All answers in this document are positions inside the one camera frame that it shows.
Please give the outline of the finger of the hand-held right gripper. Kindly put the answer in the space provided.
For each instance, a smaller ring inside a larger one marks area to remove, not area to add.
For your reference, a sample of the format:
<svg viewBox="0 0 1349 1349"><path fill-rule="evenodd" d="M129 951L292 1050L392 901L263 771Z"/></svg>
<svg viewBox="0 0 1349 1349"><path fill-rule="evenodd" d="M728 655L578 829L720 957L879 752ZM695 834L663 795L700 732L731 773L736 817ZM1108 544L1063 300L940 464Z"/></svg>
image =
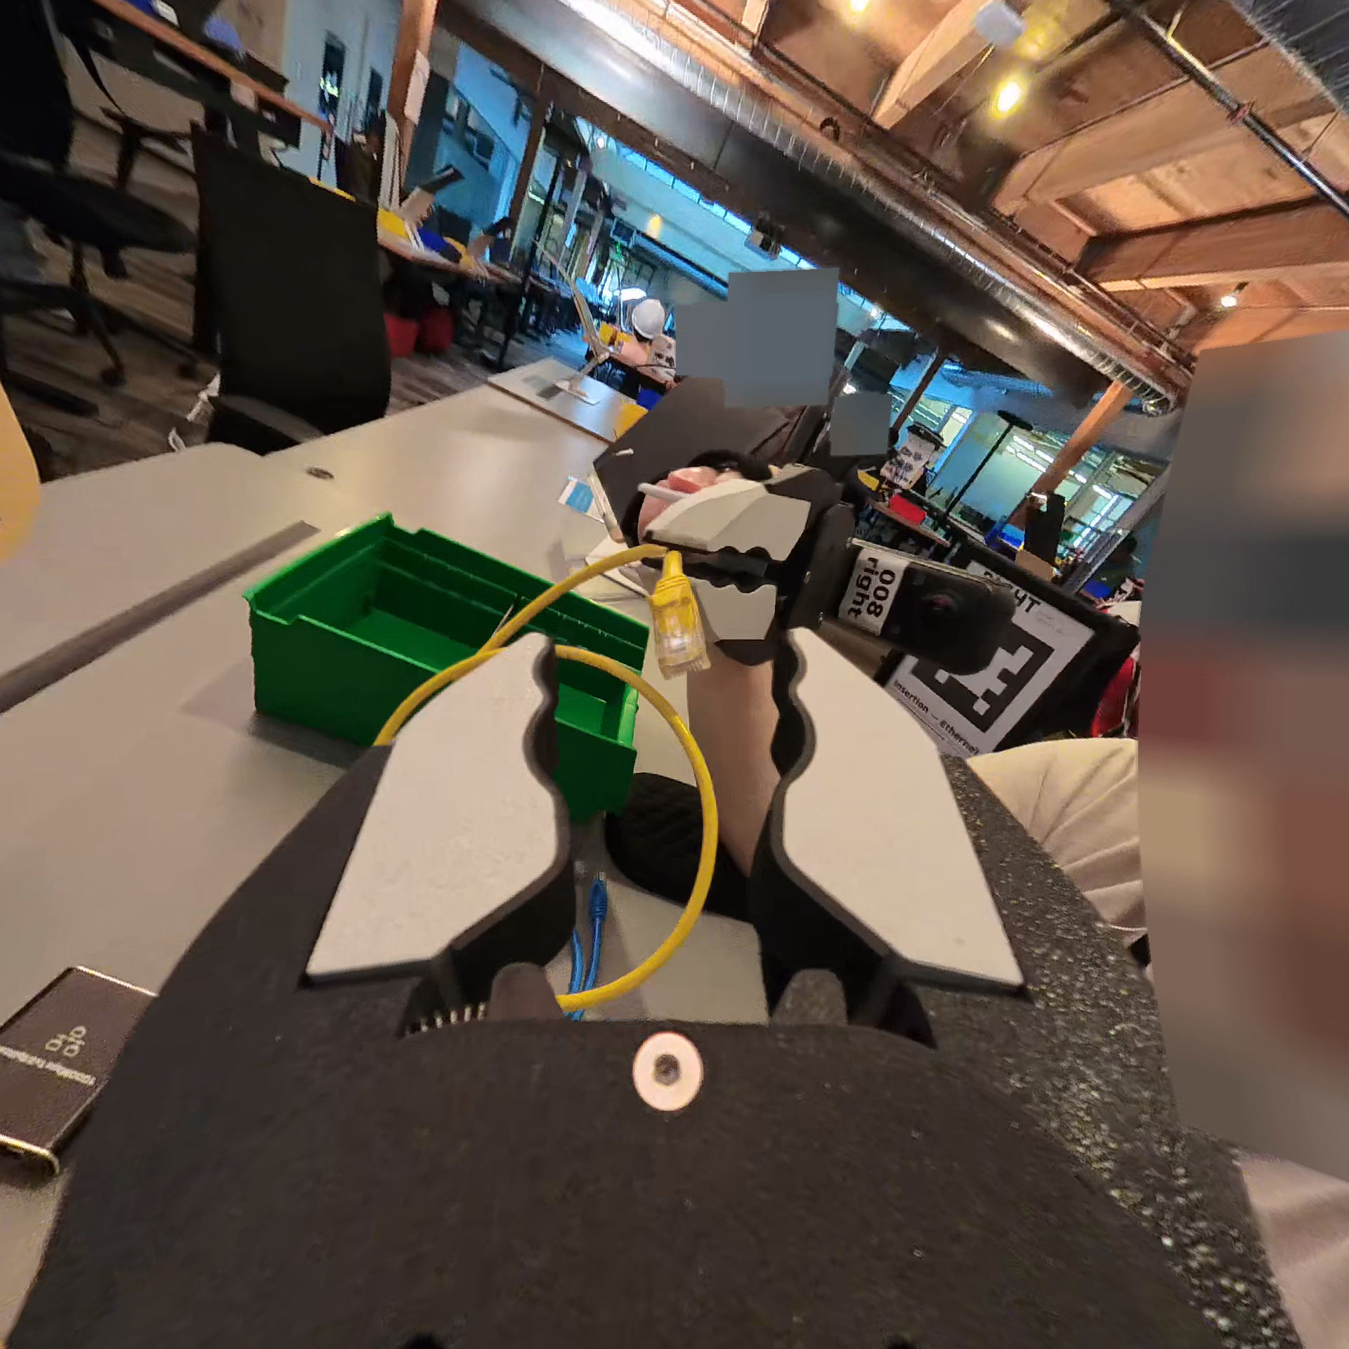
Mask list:
<svg viewBox="0 0 1349 1349"><path fill-rule="evenodd" d="M697 569L697 607L710 647L739 667L764 667L776 650L781 588L776 578Z"/></svg>
<svg viewBox="0 0 1349 1349"><path fill-rule="evenodd" d="M761 554L784 561L806 533L808 499L784 496L768 482L744 479L716 482L694 493L662 488L649 496L663 509L644 527L641 538L665 548L716 554L723 551Z"/></svg>

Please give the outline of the black ethernet splitter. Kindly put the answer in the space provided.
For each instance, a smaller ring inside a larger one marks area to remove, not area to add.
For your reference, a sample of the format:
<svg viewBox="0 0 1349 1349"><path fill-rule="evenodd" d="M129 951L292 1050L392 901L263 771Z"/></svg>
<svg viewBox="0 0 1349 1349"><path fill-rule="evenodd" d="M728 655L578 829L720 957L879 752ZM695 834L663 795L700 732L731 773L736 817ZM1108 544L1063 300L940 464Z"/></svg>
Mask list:
<svg viewBox="0 0 1349 1349"><path fill-rule="evenodd" d="M58 1176L156 993L67 967L2 1026L2 1148Z"/></svg>

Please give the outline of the black framed marker sign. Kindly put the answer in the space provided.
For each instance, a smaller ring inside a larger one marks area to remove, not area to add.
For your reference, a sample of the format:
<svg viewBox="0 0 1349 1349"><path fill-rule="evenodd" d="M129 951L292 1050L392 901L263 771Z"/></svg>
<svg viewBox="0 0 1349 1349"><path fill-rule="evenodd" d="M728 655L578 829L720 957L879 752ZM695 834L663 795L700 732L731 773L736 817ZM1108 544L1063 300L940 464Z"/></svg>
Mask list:
<svg viewBox="0 0 1349 1349"><path fill-rule="evenodd" d="M1139 647L1137 625L978 543L956 544L948 562L1012 588L1017 614L997 650L968 675L893 654L875 683L944 753L968 758L1047 737L1086 737L1108 684Z"/></svg>

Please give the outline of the black flat panel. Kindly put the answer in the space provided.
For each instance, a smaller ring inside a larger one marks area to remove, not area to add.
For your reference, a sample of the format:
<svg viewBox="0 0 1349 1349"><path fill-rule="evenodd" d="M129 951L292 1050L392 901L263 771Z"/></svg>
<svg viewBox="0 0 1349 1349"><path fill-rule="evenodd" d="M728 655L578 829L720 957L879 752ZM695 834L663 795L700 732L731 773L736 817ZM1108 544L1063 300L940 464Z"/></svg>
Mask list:
<svg viewBox="0 0 1349 1349"><path fill-rule="evenodd" d="M594 461L612 514L623 517L641 482L658 483L707 453L785 464L819 432L826 406L732 406L721 379L687 377Z"/></svg>

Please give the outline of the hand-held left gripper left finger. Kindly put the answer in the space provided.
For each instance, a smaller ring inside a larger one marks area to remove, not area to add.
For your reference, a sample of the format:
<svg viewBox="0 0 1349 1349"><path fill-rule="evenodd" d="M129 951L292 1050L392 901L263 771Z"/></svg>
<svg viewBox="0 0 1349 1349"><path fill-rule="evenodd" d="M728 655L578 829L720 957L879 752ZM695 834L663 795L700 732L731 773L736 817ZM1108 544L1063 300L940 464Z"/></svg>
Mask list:
<svg viewBox="0 0 1349 1349"><path fill-rule="evenodd" d="M408 975L447 1010L569 944L577 901L557 756L557 652L525 634L424 700L379 756L305 967L313 986Z"/></svg>

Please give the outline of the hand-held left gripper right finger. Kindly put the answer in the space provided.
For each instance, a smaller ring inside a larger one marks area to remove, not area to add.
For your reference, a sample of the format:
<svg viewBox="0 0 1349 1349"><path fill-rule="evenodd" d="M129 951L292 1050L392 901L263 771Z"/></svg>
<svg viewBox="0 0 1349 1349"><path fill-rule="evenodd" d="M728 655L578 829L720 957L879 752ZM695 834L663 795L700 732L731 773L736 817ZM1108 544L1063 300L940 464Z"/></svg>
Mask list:
<svg viewBox="0 0 1349 1349"><path fill-rule="evenodd" d="M769 986L827 970L853 1009L893 984L1021 996L946 761L919 721L808 630L784 636L771 694L779 781L748 882Z"/></svg>

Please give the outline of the black mesh pad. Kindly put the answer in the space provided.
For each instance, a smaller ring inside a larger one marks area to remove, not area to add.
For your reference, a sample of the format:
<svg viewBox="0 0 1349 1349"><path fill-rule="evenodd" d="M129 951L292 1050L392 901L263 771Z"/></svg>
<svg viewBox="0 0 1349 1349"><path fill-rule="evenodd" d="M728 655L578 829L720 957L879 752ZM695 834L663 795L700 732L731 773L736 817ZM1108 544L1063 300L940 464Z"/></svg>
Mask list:
<svg viewBox="0 0 1349 1349"><path fill-rule="evenodd" d="M720 843L703 911L737 922L752 920L750 874L764 822L732 801L720 819ZM602 824L604 846L618 874L658 899L684 906L692 891L703 838L697 787L639 771L628 801Z"/></svg>

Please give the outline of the person's right hand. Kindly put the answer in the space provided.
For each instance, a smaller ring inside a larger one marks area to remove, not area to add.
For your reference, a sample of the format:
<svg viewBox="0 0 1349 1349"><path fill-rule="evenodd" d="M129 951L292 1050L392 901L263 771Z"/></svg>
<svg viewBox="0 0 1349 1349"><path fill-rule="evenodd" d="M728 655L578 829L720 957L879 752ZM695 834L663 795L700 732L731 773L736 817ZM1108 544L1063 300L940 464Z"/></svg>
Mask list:
<svg viewBox="0 0 1349 1349"><path fill-rule="evenodd" d="M636 536L644 543L652 533L655 520L673 509L686 496L702 495L721 483L747 482L747 475L736 466L687 466L655 483L638 488L639 512Z"/></svg>

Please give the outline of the green plastic bin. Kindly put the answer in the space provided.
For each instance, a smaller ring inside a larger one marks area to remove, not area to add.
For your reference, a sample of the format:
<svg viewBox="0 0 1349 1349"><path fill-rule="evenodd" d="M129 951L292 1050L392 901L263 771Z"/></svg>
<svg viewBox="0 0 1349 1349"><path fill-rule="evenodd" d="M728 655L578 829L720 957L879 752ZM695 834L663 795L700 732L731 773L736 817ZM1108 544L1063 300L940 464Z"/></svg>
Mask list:
<svg viewBox="0 0 1349 1349"><path fill-rule="evenodd" d="M474 655L551 583L389 514L344 532L246 593L260 715L371 747L397 705ZM575 821L623 811L638 694L559 665L554 773Z"/></svg>

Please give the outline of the black office chair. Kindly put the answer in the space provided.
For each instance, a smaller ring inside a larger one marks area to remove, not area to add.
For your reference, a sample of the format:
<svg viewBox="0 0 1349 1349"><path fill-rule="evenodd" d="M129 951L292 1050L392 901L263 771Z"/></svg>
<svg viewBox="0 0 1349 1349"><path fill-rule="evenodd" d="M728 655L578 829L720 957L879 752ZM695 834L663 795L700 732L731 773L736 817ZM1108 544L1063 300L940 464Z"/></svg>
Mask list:
<svg viewBox="0 0 1349 1349"><path fill-rule="evenodd" d="M209 440L265 456L384 418L376 207L204 129L191 145L220 363Z"/></svg>
<svg viewBox="0 0 1349 1349"><path fill-rule="evenodd" d="M71 170L74 101L58 48L51 5L3 3L2 32L2 199L23 218L35 222L67 247L72 270L67 281L6 276L2 312L32 315L66 312L80 334L92 334L109 365L100 379L125 384L127 371L112 345L109 321L124 324L180 358L186 377L198 374L198 357L167 331L111 308L90 289L87 254L96 254L106 276L129 276L124 254L130 249L164 255L191 254L196 241L188 226L149 202Z"/></svg>

